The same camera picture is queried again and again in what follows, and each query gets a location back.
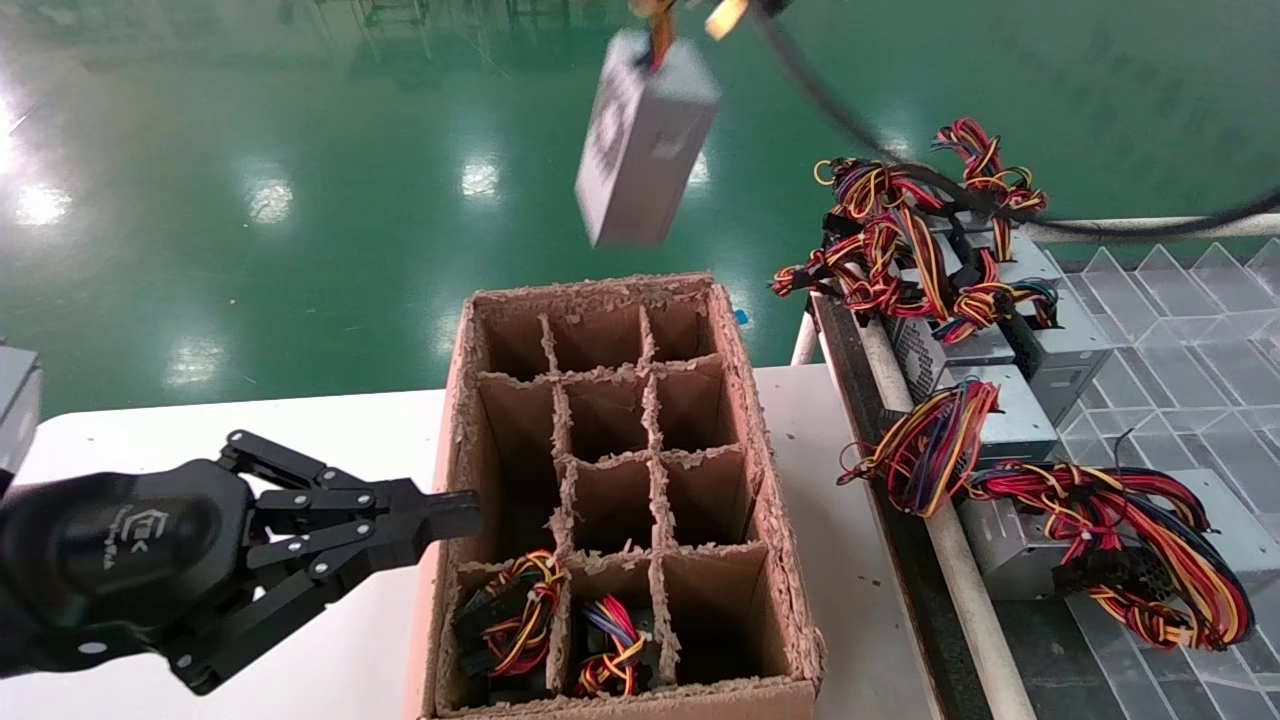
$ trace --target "wire bundle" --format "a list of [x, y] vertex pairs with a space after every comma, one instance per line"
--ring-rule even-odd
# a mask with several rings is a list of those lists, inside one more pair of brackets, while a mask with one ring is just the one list
[[[1046, 512], [1044, 534], [1071, 543], [1064, 568], [1073, 561], [1103, 559], [1105, 553], [1125, 553], [1134, 546], [1155, 555], [1157, 573], [1133, 577], [1130, 571], [1124, 580], [1111, 579], [1088, 591], [1112, 618], [1155, 647], [1184, 644], [1221, 651], [1243, 641], [1253, 628], [1253, 609], [1244, 588], [1204, 539], [1210, 530], [1204, 507], [1194, 493], [1164, 473], [1011, 462], [978, 473], [969, 488], [977, 498], [1012, 498]], [[1166, 501], [1172, 510], [1152, 497]], [[1121, 534], [1126, 529], [1134, 536]], [[1185, 609], [1167, 605], [1165, 593], [1156, 589], [1160, 583], [1149, 575], [1164, 573], [1171, 594]]]
[[[922, 295], [905, 296], [908, 283], [897, 275], [899, 260], [919, 269]], [[797, 286], [801, 272], [806, 281]], [[851, 310], [938, 320], [951, 316], [943, 300], [947, 278], [941, 251], [928, 225], [910, 206], [883, 211], [858, 234], [828, 238], [823, 247], [809, 254], [806, 264], [774, 273], [771, 287], [778, 297], [786, 297], [797, 287], [817, 287], [827, 279], [836, 281], [831, 293]]]
[[489, 651], [498, 659], [489, 673], [492, 678], [524, 675], [545, 660], [550, 648], [552, 616], [564, 588], [564, 570], [556, 564], [556, 557], [549, 551], [538, 550], [521, 556], [498, 573], [485, 585], [485, 592], [497, 597], [517, 578], [532, 582], [524, 611], [484, 632]]
[[577, 674], [579, 697], [599, 697], [611, 684], [621, 687], [623, 696], [636, 694], [636, 665], [648, 638], [636, 632], [627, 609], [612, 594], [589, 603], [582, 612], [609, 638], [613, 652], [603, 652], [582, 662]]
[[[965, 161], [966, 187], [992, 195], [1001, 208], [1039, 211], [1048, 202], [1041, 191], [1030, 188], [1029, 170], [1001, 165], [1000, 138], [988, 137], [970, 118], [942, 128], [934, 149], [955, 150]], [[829, 177], [823, 176], [823, 168], [829, 168]], [[810, 254], [809, 263], [782, 268], [773, 275], [773, 292], [786, 297], [797, 288], [815, 288], [840, 297], [851, 310], [928, 318], [943, 324], [934, 334], [945, 343], [959, 342], [998, 322], [995, 296], [1000, 292], [1033, 300], [1039, 327], [1053, 327], [1055, 293], [1041, 292], [1041, 287], [1009, 290], [998, 284], [997, 263], [1012, 255], [1012, 225], [1004, 215], [992, 219], [996, 247], [978, 249], [978, 277], [986, 287], [955, 295], [941, 249], [922, 217], [952, 211], [954, 205], [948, 209], [934, 187], [918, 179], [918, 168], [856, 158], [814, 165], [814, 179], [832, 187], [836, 196], [828, 219], [849, 218], [856, 223], [851, 223], [852, 228], [860, 229], [845, 237], [832, 236], [828, 229], [827, 241]], [[919, 270], [919, 293], [899, 278], [899, 266]]]
[[982, 450], [982, 425], [995, 411], [998, 386], [966, 379], [940, 389], [899, 419], [870, 456], [836, 480], [874, 478], [893, 505], [928, 518], [964, 487]]
[[[1010, 301], [1005, 310], [1001, 309], [1001, 297], [1007, 297]], [[938, 325], [933, 331], [933, 337], [943, 345], [960, 342], [974, 332], [996, 324], [1006, 314], [1011, 314], [1016, 304], [1024, 301], [1032, 302], [1034, 309], [1032, 325], [1036, 329], [1056, 325], [1057, 291], [1052, 287], [1037, 281], [1007, 284], [987, 281], [960, 290], [954, 307], [955, 318]]]
[[[831, 168], [831, 179], [823, 179], [818, 172], [823, 167]], [[890, 208], [901, 209], [908, 199], [918, 208], [941, 210], [942, 200], [913, 179], [909, 170], [906, 164], [836, 158], [814, 165], [813, 177], [819, 184], [835, 186], [836, 210], [855, 220], [882, 215]]]
[[973, 118], [961, 118], [938, 131], [934, 150], [952, 150], [964, 160], [964, 188], [995, 200], [1007, 214], [991, 218], [996, 238], [996, 261], [1007, 263], [1012, 254], [1012, 217], [1029, 217], [1048, 208], [1048, 196], [1032, 188], [1027, 168], [1004, 168], [1000, 163], [1000, 137], [988, 137]]

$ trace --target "logo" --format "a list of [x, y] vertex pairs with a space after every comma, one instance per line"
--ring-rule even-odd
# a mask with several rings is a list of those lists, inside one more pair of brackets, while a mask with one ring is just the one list
[[129, 514], [132, 505], [125, 505], [115, 514], [111, 525], [106, 529], [105, 551], [102, 552], [102, 569], [110, 570], [115, 566], [115, 559], [120, 555], [120, 547], [128, 546], [129, 553], [147, 552], [148, 541], [160, 539], [164, 536], [165, 523], [169, 514], [155, 509]]
[[622, 140], [626, 133], [627, 102], [618, 70], [611, 68], [600, 81], [589, 131], [595, 160], [605, 176], [614, 176], [618, 172], [618, 163], [622, 161]]

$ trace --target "silver metal box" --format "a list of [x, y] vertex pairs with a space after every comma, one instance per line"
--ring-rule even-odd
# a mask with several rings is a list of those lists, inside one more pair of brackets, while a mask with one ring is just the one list
[[938, 382], [947, 368], [1014, 361], [1014, 350], [997, 327], [984, 328], [952, 345], [934, 340], [923, 318], [884, 318], [884, 332], [916, 402], [948, 384]]
[[648, 36], [609, 41], [575, 190], [591, 245], [662, 245], [719, 106], [701, 55], [677, 40], [662, 68], [636, 61]]
[[[956, 219], [959, 219], [965, 228], [991, 227], [989, 219], [975, 219], [972, 213], [957, 213]], [[933, 237], [938, 240], [938, 245], [946, 245], [950, 250], [947, 233], [951, 232], [951, 224], [942, 218], [931, 218], [928, 223], [929, 228], [933, 231]], [[966, 231], [965, 240], [968, 241], [969, 247], [974, 250], [979, 247], [996, 246], [996, 234], [992, 231]], [[1044, 284], [1050, 287], [1059, 287], [1062, 284], [1062, 270], [1043, 250], [1032, 242], [1030, 237], [1027, 236], [1027, 231], [1023, 228], [1014, 228], [1012, 234], [1010, 236], [1010, 250], [1014, 254], [1014, 259], [1009, 263], [1000, 264], [1001, 281], [1007, 283], [1039, 279], [1044, 281]]]
[[[951, 243], [947, 242], [946, 234], [934, 234], [938, 245], [938, 258], [942, 259], [942, 274], [951, 277], [956, 270], [960, 269], [960, 258], [956, 256], [955, 250], [951, 249]], [[905, 282], [911, 282], [920, 284], [920, 270], [915, 268], [899, 268], [897, 277], [902, 278]]]
[[[1213, 470], [1170, 473], [1204, 503], [1217, 533], [1206, 536], [1245, 589], [1280, 578], [1280, 543], [1249, 512]], [[1066, 542], [1044, 537], [1044, 516], [1020, 514], [1010, 500], [965, 501], [959, 507], [974, 560], [995, 600], [1034, 600], [1053, 592], [1052, 569]]]
[[[1021, 304], [1018, 310], [1032, 313], [1029, 302]], [[1043, 356], [1029, 380], [1032, 392], [1055, 427], [1066, 418], [1080, 393], [1115, 352], [1115, 343], [1107, 340], [1069, 283], [1057, 286], [1057, 324], [1059, 328], [1032, 333]]]
[[1032, 388], [1012, 365], [955, 366], [942, 372], [938, 387], [974, 378], [1000, 387], [998, 413], [987, 415], [982, 425], [982, 455], [978, 468], [991, 468], [1002, 460], [1039, 462], [1053, 452], [1057, 432], [1048, 421]]

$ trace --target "white pipe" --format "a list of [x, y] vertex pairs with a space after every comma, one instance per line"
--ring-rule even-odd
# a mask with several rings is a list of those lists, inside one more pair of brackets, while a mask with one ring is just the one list
[[800, 336], [796, 337], [796, 347], [791, 351], [791, 364], [813, 363], [815, 345], [818, 345], [818, 324], [813, 322], [813, 313], [804, 313], [800, 315]]
[[[910, 410], [915, 404], [906, 388], [906, 379], [897, 366], [893, 350], [879, 319], [873, 319], [858, 334], [867, 352], [876, 388], [887, 410]], [[933, 552], [942, 568], [951, 601], [960, 619], [969, 655], [973, 656], [978, 680], [982, 683], [993, 720], [1034, 720], [1036, 711], [1027, 697], [1027, 687], [1014, 664], [1014, 656], [1000, 628], [991, 596], [978, 573], [978, 565], [960, 528], [960, 518], [950, 502], [943, 502], [932, 518], [924, 520], [933, 543]]]
[[[1170, 225], [1174, 223], [1184, 223], [1188, 220], [1196, 220], [1198, 218], [1119, 218], [1112, 220], [1068, 220], [1064, 225], [1073, 225], [1078, 228], [1092, 228], [1098, 231], [1117, 231], [1117, 229], [1152, 229], [1164, 225]], [[1027, 232], [1033, 242], [1124, 242], [1133, 240], [1144, 240], [1140, 237], [1106, 237], [1106, 236], [1089, 236], [1089, 234], [1068, 234], [1053, 228], [1042, 228], [1039, 225], [1024, 225], [1023, 229]], [[1249, 237], [1249, 236], [1263, 236], [1263, 234], [1280, 234], [1280, 213], [1268, 213], [1263, 215], [1252, 215], [1238, 220], [1229, 225], [1215, 228], [1211, 231], [1197, 232], [1192, 237]], [[1158, 231], [1146, 240], [1167, 240], [1167, 237], [1161, 236]]]

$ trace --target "black cable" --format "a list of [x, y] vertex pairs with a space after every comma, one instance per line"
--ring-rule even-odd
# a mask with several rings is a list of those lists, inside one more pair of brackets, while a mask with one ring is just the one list
[[1252, 202], [1221, 210], [1203, 218], [1169, 223], [1151, 228], [1133, 229], [1101, 229], [1082, 227], [1068, 224], [1061, 220], [1027, 217], [1025, 214], [1000, 208], [989, 197], [982, 197], [966, 191], [955, 181], [933, 168], [906, 160], [892, 150], [884, 147], [879, 140], [877, 140], [869, 123], [849, 113], [840, 104], [840, 101], [836, 100], [836, 94], [827, 87], [827, 83], [824, 83], [817, 73], [814, 73], [813, 67], [804, 59], [804, 55], [796, 47], [786, 29], [782, 28], [782, 24], [777, 20], [777, 18], [771, 17], [768, 10], [759, 3], [751, 3], [750, 10], [755, 19], [755, 26], [760, 29], [760, 36], [764, 38], [764, 44], [773, 53], [773, 58], [780, 65], [782, 65], [782, 69], [791, 76], [791, 79], [796, 86], [799, 86], [800, 91], [809, 99], [809, 101], [813, 102], [818, 110], [827, 117], [827, 120], [829, 120], [836, 129], [844, 133], [847, 140], [858, 145], [870, 147], [877, 155], [884, 158], [886, 160], [899, 165], [905, 165], [909, 174], [915, 179], [946, 191], [954, 200], [957, 200], [983, 214], [998, 215], [1019, 223], [1050, 228], [1065, 234], [1089, 237], [1152, 237], [1201, 233], [1229, 225], [1280, 206], [1280, 188], [1276, 188], [1257, 200], [1253, 200]]

